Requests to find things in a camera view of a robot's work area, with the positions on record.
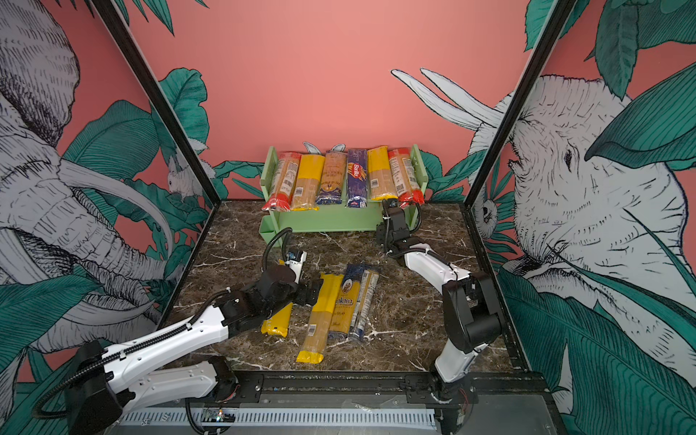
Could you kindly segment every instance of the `plastic wrapper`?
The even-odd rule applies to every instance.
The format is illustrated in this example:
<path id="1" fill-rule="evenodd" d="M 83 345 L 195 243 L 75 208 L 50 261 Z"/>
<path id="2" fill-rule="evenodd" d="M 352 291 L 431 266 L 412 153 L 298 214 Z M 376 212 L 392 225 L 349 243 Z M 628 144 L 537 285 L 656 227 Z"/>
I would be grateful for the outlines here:
<path id="1" fill-rule="evenodd" d="M 370 199 L 381 201 L 397 197 L 386 145 L 367 152 L 367 176 L 370 179 Z"/>
<path id="2" fill-rule="evenodd" d="M 401 207 L 405 208 L 413 203 L 424 204 L 425 197 L 418 186 L 416 172 L 411 163 L 411 151 L 408 148 L 391 150 L 389 152 L 389 166 Z"/>
<path id="3" fill-rule="evenodd" d="M 330 339 L 348 338 L 351 321 L 355 322 L 355 307 L 360 296 L 360 284 L 363 279 L 364 264 L 348 264 L 346 267 L 341 291 L 336 299 L 336 307 L 333 309 L 331 326 L 329 327 Z"/>
<path id="4" fill-rule="evenodd" d="M 271 195 L 262 210 L 272 210 L 274 212 L 290 211 L 290 195 L 297 178 L 297 168 L 300 165 L 298 152 L 282 152 L 278 155 L 276 172 L 271 182 Z"/>
<path id="5" fill-rule="evenodd" d="M 329 151 L 326 153 L 324 161 L 324 171 L 322 172 L 322 183 L 317 194 L 317 204 L 340 204 L 343 189 L 343 180 L 346 177 L 345 152 Z"/>
<path id="6" fill-rule="evenodd" d="M 367 151 L 348 150 L 348 178 L 346 181 L 348 190 L 346 205 L 348 207 L 367 207 L 367 172 L 365 168 L 367 168 Z"/>
<path id="7" fill-rule="evenodd" d="M 293 212 L 318 210 L 316 199 L 319 190 L 319 180 L 324 169 L 324 156 L 305 154 L 300 159 L 300 169 L 297 171 L 295 190 L 292 193 L 290 209 Z"/>
<path id="8" fill-rule="evenodd" d="M 379 270 L 365 264 L 363 277 L 360 283 L 360 295 L 358 296 L 358 303 L 353 313 L 353 319 L 351 320 L 349 337 L 354 340 L 362 341 L 365 337 L 367 315 L 370 314 L 372 296 L 374 295 L 374 289 L 377 288 L 378 280 Z"/>
<path id="9" fill-rule="evenodd" d="M 326 348 L 326 340 L 329 338 L 331 317 L 343 275 L 322 274 L 322 279 L 324 283 L 319 290 L 317 303 L 309 315 L 307 335 L 302 343 L 302 350 L 297 355 L 296 361 L 298 363 L 319 364 L 324 360 L 324 349 Z"/>

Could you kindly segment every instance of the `dark marble table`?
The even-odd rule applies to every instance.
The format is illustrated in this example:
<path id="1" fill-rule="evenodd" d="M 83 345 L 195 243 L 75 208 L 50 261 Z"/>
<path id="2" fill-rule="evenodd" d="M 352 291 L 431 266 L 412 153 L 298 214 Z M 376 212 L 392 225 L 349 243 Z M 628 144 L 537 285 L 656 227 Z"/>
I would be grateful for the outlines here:
<path id="1" fill-rule="evenodd" d="M 190 315 L 211 294 L 236 288 L 260 275 L 265 243 L 258 234 L 264 212 L 256 201 L 222 204 L 194 266 L 177 299 L 167 324 Z M 428 204 L 422 209 L 418 236 L 448 261 L 471 271 L 477 260 L 458 205 Z M 294 234 L 291 245 L 308 253 L 302 280 L 321 273 L 342 274 L 346 264 L 361 261 L 381 267 L 372 300 L 370 321 L 361 344 L 329 341 L 320 364 L 296 363 L 304 340 L 311 308 L 295 305 L 287 338 L 261 334 L 260 329 L 192 352 L 169 365 L 199 363 L 223 355 L 238 370 L 426 370 L 442 351 L 447 335 L 443 324 L 442 297 L 421 276 L 387 258 L 374 244 L 373 232 L 314 232 Z M 271 258 L 279 258 L 274 250 Z M 472 370 L 512 371 L 502 338 L 476 359 Z"/>

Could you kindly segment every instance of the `green wooden rack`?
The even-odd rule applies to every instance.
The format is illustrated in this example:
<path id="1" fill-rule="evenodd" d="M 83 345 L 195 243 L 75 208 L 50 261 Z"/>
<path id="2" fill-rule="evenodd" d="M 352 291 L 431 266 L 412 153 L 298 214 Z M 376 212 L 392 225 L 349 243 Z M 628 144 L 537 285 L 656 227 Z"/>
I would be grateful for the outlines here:
<path id="1" fill-rule="evenodd" d="M 416 172 L 420 189 L 425 192 L 428 175 L 417 145 L 411 148 L 411 162 Z M 268 150 L 268 156 L 261 174 L 261 190 L 268 201 L 273 174 L 278 164 L 275 147 Z M 346 178 L 343 180 L 343 204 L 320 205 L 318 210 L 304 212 L 269 212 L 259 227 L 259 234 L 268 243 L 280 230 L 291 227 L 293 232 L 333 232 L 333 231 L 375 231 L 382 222 L 382 206 L 379 201 L 369 200 L 365 208 L 346 207 Z M 416 226 L 418 210 L 411 205 L 406 208 L 406 221 L 411 229 Z"/>

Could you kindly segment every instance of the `black cable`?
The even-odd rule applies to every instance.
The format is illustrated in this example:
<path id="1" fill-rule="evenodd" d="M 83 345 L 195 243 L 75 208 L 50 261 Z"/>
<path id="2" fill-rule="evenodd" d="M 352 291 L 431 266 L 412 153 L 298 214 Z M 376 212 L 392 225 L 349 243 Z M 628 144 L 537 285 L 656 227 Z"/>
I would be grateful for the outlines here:
<path id="1" fill-rule="evenodd" d="M 211 297 L 209 297 L 209 298 L 203 303 L 203 305 L 201 305 L 201 306 L 197 309 L 196 313 L 193 315 L 193 317 L 191 318 L 191 320 L 189 320 L 188 324 L 189 324 L 189 325 L 192 325 L 192 324 L 196 323 L 196 322 L 198 321 L 198 319 L 200 319 L 200 316 L 203 315 L 203 312 L 205 312 L 205 310 L 206 310 L 210 305 L 212 305 L 213 302 L 215 302 L 216 299 L 218 299 L 220 296 L 223 296 L 224 294 L 228 294 L 228 293 L 229 293 L 228 290 L 223 290 L 222 292 L 217 292 L 216 294 L 213 294 Z M 188 330 L 188 328 L 187 328 L 187 326 L 186 326 L 185 324 L 184 324 L 184 325 L 181 325 L 181 326 L 179 326 L 178 328 L 173 329 L 173 330 L 171 330 L 171 331 L 169 331 L 169 332 L 166 332 L 166 333 L 164 333 L 164 334 L 162 334 L 162 335 L 158 335 L 157 337 L 150 338 L 149 340 L 145 340 L 145 341 L 143 341 L 143 342 L 140 342 L 140 343 L 138 343 L 137 345 L 128 347 L 128 348 L 124 349 L 123 354 L 124 354 L 124 355 L 132 354 L 132 353 L 137 352 L 137 351 L 139 351 L 139 350 L 145 349 L 146 347 L 152 346 L 152 345 L 154 345 L 154 344 L 156 344 L 156 343 L 158 343 L 158 342 L 161 342 L 161 341 L 167 340 L 167 339 L 169 339 L 169 338 L 172 338 L 174 335 L 177 335 L 178 333 L 181 333 L 181 332 L 184 332 L 184 331 L 187 331 L 187 330 Z M 69 377 L 69 378 L 65 379 L 64 381 L 60 382 L 57 386 L 54 386 L 48 393 L 46 393 L 45 395 L 43 395 L 43 396 L 36 402 L 36 404 L 34 405 L 34 408 L 31 410 L 31 415 L 32 415 L 34 418 L 37 418 L 37 419 L 39 419 L 39 420 L 51 420 L 51 419 L 54 419 L 54 418 L 65 418 L 65 417 L 67 417 L 67 416 L 68 416 L 68 412 L 67 412 L 67 411 L 44 411 L 43 407 L 44 407 L 44 405 L 46 405 L 46 403 L 48 403 L 48 401 L 49 401 L 50 399 L 52 399 L 56 394 L 58 394 L 59 392 L 61 392 L 61 391 L 64 390 L 64 389 L 66 389 L 68 386 L 71 386 L 74 382 L 76 382 L 76 381 L 79 380 L 80 378 L 84 377 L 84 376 L 87 375 L 89 372 L 92 372 L 93 370 L 96 370 L 96 369 L 98 369 L 98 368 L 100 368 L 100 367 L 103 367 L 103 366 L 105 366 L 106 364 L 108 364 L 108 363 L 110 363 L 110 362 L 112 362 L 112 361 L 116 361 L 117 359 L 119 359 L 119 358 L 121 357 L 121 354 L 122 354 L 121 352 L 118 352 L 118 353 L 115 353 L 115 354 L 111 354 L 111 355 L 109 355 L 109 356 L 107 356 L 107 357 L 105 357 L 105 358 L 102 358 L 101 360 L 99 360 L 99 361 L 97 361 L 97 362 L 95 362 L 95 363 L 92 363 L 92 364 L 88 365 L 88 366 L 85 367 L 85 368 L 82 368 L 82 369 L 78 370 L 78 371 L 75 372 L 71 377 Z"/>
<path id="2" fill-rule="evenodd" d="M 191 428 L 198 435 L 222 434 L 227 429 L 230 429 L 230 426 L 225 426 L 224 429 L 220 427 L 216 427 L 215 429 L 205 429 L 203 426 L 198 426 L 198 424 L 196 424 L 196 421 L 193 420 L 193 414 L 191 412 L 191 398 L 187 397 L 184 402 L 186 403 L 186 419 L 189 421 L 189 425 L 191 425 Z"/>
<path id="3" fill-rule="evenodd" d="M 266 271 L 268 268 L 268 254 L 271 253 L 273 246 L 278 242 L 278 240 L 280 240 L 281 237 L 287 235 L 287 238 L 289 238 L 290 233 L 292 233 L 291 227 L 283 228 L 282 230 L 278 231 L 278 234 L 274 235 L 273 238 L 268 242 L 266 249 L 263 251 L 263 257 L 261 258 L 261 272 Z M 285 250 L 285 242 L 287 241 L 287 238 L 283 240 L 283 247 L 281 248 L 282 251 Z"/>

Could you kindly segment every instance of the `barilla pasta package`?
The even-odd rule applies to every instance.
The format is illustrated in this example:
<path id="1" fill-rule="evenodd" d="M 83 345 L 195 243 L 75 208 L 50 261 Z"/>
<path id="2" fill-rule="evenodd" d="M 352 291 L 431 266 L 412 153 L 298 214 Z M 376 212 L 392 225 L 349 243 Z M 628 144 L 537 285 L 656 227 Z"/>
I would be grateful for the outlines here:
<path id="1" fill-rule="evenodd" d="M 348 197 L 346 205 L 354 208 L 367 207 L 367 151 L 348 150 Z"/>
<path id="2" fill-rule="evenodd" d="M 324 156 L 305 154 L 300 159 L 300 169 L 297 172 L 295 190 L 292 193 L 290 209 L 293 212 L 318 210 L 316 199 L 319 190 L 319 180 L 324 169 Z"/>
<path id="3" fill-rule="evenodd" d="M 367 176 L 370 179 L 370 199 L 381 201 L 397 197 L 386 145 L 367 152 Z"/>
<path id="4" fill-rule="evenodd" d="M 389 152 L 389 166 L 401 207 L 405 208 L 414 203 L 424 204 L 425 197 L 418 186 L 416 172 L 411 163 L 411 151 L 408 148 L 391 150 Z"/>
<path id="5" fill-rule="evenodd" d="M 278 155 L 278 164 L 271 183 L 271 195 L 261 210 L 290 211 L 290 196 L 295 186 L 301 157 L 299 152 L 282 152 Z"/>
<path id="6" fill-rule="evenodd" d="M 324 161 L 324 171 L 322 172 L 322 183 L 317 194 L 317 204 L 340 204 L 343 189 L 343 180 L 346 177 L 345 152 L 329 151 L 326 153 Z"/>

